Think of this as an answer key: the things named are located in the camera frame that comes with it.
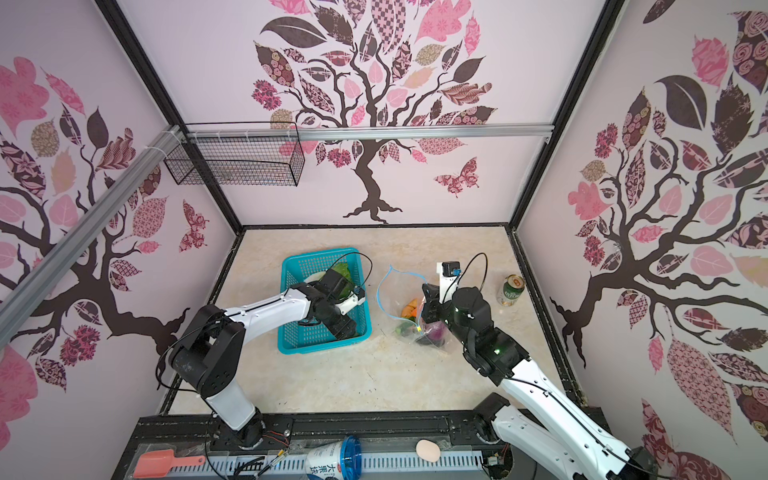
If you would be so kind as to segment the green lettuce cabbage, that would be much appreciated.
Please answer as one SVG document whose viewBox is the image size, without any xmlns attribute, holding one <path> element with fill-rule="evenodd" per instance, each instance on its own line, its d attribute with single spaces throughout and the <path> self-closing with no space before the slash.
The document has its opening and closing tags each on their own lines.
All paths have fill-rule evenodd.
<svg viewBox="0 0 768 480">
<path fill-rule="evenodd" d="M 304 282 L 324 285 L 326 288 L 331 288 L 334 285 L 351 287 L 354 285 L 354 277 L 347 262 L 338 262 L 327 270 L 309 275 Z"/>
</svg>

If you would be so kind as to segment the aluminium rail left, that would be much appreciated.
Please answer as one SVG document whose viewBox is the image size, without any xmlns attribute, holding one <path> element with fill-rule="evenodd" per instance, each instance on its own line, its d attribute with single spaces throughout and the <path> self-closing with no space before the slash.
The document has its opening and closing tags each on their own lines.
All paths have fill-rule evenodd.
<svg viewBox="0 0 768 480">
<path fill-rule="evenodd" d="M 1 305 L 1 344 L 7 345 L 34 310 L 54 289 L 90 243 L 106 227 L 109 220 L 123 206 L 130 195 L 184 139 L 177 125 L 162 130 L 138 158 L 90 207 L 78 223 L 46 255 L 41 264 L 32 269 Z"/>
</svg>

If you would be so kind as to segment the white blue yogurt cup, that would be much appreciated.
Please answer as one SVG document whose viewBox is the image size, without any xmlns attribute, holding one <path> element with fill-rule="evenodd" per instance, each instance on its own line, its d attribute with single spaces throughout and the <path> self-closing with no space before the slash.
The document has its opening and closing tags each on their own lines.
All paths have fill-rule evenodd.
<svg viewBox="0 0 768 480">
<path fill-rule="evenodd" d="M 362 474 L 362 447 L 355 436 L 311 449 L 305 457 L 309 479 L 359 480 Z"/>
</svg>

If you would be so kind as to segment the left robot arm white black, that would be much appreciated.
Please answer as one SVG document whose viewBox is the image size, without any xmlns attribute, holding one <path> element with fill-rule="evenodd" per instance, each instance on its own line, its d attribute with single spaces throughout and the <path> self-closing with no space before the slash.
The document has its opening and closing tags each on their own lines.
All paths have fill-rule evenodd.
<svg viewBox="0 0 768 480">
<path fill-rule="evenodd" d="M 206 305 L 163 361 L 218 416 L 238 447 L 252 449 L 266 427 L 235 379 L 244 345 L 293 322 L 323 326 L 336 340 L 352 339 L 357 325 L 350 312 L 365 301 L 362 286 L 328 269 L 319 279 L 293 284 L 266 300 L 228 309 Z"/>
</svg>

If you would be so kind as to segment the aluminium rail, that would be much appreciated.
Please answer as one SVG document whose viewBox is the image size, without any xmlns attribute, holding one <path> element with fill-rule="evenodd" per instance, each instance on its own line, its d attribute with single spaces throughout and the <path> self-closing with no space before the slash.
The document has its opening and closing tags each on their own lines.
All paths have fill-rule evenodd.
<svg viewBox="0 0 768 480">
<path fill-rule="evenodd" d="M 482 125 L 437 125 L 437 126 L 396 126 L 396 127 L 350 127 L 350 128 L 240 128 L 234 124 L 201 124 L 193 129 L 186 126 L 185 137 L 190 141 L 213 139 L 254 140 L 273 138 L 297 141 L 342 141 L 342 140 L 383 140 L 383 139 L 426 139 L 426 138 L 495 138 L 495 137 L 544 137 L 549 138 L 554 131 L 551 124 L 513 123 Z"/>
<path fill-rule="evenodd" d="M 78 223 L 46 255 L 41 264 L 32 269 L 1 305 L 1 344 L 7 345 L 34 310 L 54 289 L 90 243 L 106 227 L 109 220 L 123 206 L 130 195 L 184 139 L 177 125 L 162 130 L 138 158 L 90 207 Z"/>
</svg>

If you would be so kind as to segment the green drink can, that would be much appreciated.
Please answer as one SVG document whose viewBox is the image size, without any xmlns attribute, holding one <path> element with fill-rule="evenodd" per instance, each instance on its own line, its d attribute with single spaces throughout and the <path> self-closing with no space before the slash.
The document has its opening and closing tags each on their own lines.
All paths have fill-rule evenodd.
<svg viewBox="0 0 768 480">
<path fill-rule="evenodd" d="M 525 279 L 519 274 L 507 276 L 498 291 L 497 299 L 502 306 L 512 306 L 525 291 Z"/>
</svg>

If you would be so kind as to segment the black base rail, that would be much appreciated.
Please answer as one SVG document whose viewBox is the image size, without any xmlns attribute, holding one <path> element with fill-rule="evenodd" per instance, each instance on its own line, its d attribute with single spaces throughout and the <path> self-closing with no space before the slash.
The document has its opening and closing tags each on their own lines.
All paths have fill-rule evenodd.
<svg viewBox="0 0 768 480">
<path fill-rule="evenodd" d="M 114 475 L 135 479 L 138 458 L 147 452 L 172 449 L 176 457 L 306 455 L 311 449 L 355 436 L 362 454 L 415 452 L 421 439 L 435 442 L 441 455 L 472 451 L 483 455 L 484 472 L 431 474 L 445 479 L 450 474 L 464 477 L 477 473 L 490 479 L 536 478 L 548 474 L 542 466 L 516 447 L 501 441 L 491 442 L 482 432 L 479 411 L 487 397 L 471 410 L 395 411 L 344 413 L 262 414 L 266 427 L 262 442 L 252 449 L 242 449 L 218 417 L 213 415 L 160 415 L 140 419 L 121 456 Z M 582 409 L 593 421 L 611 433 L 602 412 Z M 234 479 L 265 479 L 262 468 L 242 478 L 241 468 Z"/>
</svg>

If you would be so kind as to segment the orange carrot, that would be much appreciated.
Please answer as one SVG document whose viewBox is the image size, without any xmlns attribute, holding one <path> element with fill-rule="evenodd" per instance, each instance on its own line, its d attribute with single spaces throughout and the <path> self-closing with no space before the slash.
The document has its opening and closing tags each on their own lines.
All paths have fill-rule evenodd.
<svg viewBox="0 0 768 480">
<path fill-rule="evenodd" d="M 421 305 L 419 299 L 414 299 L 406 304 L 401 310 L 400 316 L 409 321 L 415 321 L 418 317 L 418 311 Z"/>
</svg>

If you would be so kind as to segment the red plastic scoop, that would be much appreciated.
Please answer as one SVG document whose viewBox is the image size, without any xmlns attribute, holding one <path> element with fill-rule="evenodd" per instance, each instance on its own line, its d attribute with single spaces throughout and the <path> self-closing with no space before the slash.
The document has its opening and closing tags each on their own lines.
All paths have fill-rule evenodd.
<svg viewBox="0 0 768 480">
<path fill-rule="evenodd" d="M 176 457 L 172 449 L 150 451 L 142 454 L 133 472 L 135 479 L 163 478 L 177 467 L 197 467 L 206 462 L 204 455 Z"/>
</svg>

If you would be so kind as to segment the teal plastic basket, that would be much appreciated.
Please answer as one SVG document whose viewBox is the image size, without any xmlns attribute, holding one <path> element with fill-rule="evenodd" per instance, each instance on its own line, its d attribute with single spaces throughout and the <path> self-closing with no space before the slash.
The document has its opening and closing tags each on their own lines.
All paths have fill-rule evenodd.
<svg viewBox="0 0 768 480">
<path fill-rule="evenodd" d="M 372 333 L 366 283 L 373 263 L 355 248 L 305 253 L 282 263 L 281 289 L 308 295 L 309 311 L 278 329 L 278 350 L 309 354 L 361 343 Z"/>
</svg>

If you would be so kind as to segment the aluminium rail back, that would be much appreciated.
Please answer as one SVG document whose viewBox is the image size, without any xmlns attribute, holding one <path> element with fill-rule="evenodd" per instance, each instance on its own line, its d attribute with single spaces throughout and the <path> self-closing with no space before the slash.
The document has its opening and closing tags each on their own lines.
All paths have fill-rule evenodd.
<svg viewBox="0 0 768 480">
<path fill-rule="evenodd" d="M 426 138 L 495 138 L 495 137 L 544 137 L 549 138 L 554 131 L 551 124 L 513 123 L 482 125 L 437 125 L 437 126 L 396 126 L 396 127 L 350 127 L 350 128 L 240 128 L 234 124 L 201 124 L 193 129 L 186 126 L 185 137 L 190 141 L 213 139 L 254 140 L 273 138 L 297 141 L 342 141 L 342 140 L 383 140 L 383 139 L 426 139 Z"/>
</svg>

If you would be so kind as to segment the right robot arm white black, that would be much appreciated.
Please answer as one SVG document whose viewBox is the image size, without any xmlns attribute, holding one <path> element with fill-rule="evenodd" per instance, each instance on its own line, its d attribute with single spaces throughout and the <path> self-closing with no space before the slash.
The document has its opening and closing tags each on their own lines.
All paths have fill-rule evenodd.
<svg viewBox="0 0 768 480">
<path fill-rule="evenodd" d="M 476 287 L 425 284 L 423 319 L 461 343 L 465 361 L 504 391 L 487 397 L 479 417 L 491 442 L 516 447 L 557 479 L 656 479 L 643 447 L 630 448 L 558 389 L 529 352 L 495 326 Z"/>
</svg>

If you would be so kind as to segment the purple onion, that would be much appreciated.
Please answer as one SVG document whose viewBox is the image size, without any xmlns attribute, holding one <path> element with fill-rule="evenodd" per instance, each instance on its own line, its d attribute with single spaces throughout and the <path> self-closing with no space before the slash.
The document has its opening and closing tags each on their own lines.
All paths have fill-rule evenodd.
<svg viewBox="0 0 768 480">
<path fill-rule="evenodd" d="M 435 346 L 442 346 L 446 341 L 446 336 L 450 334 L 447 326 L 440 321 L 426 323 L 424 325 L 426 339 Z"/>
</svg>

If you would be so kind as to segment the clear zip bag blue zipper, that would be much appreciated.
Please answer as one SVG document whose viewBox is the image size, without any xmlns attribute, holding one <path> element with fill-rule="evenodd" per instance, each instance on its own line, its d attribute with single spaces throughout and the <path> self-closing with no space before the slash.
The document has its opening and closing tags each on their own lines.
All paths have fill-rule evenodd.
<svg viewBox="0 0 768 480">
<path fill-rule="evenodd" d="M 424 317 L 427 306 L 425 286 L 432 287 L 432 284 L 423 275 L 389 266 L 377 285 L 376 304 L 392 321 L 392 332 L 397 340 L 433 349 L 444 348 L 448 334 L 446 326 L 440 322 L 427 323 Z"/>
</svg>

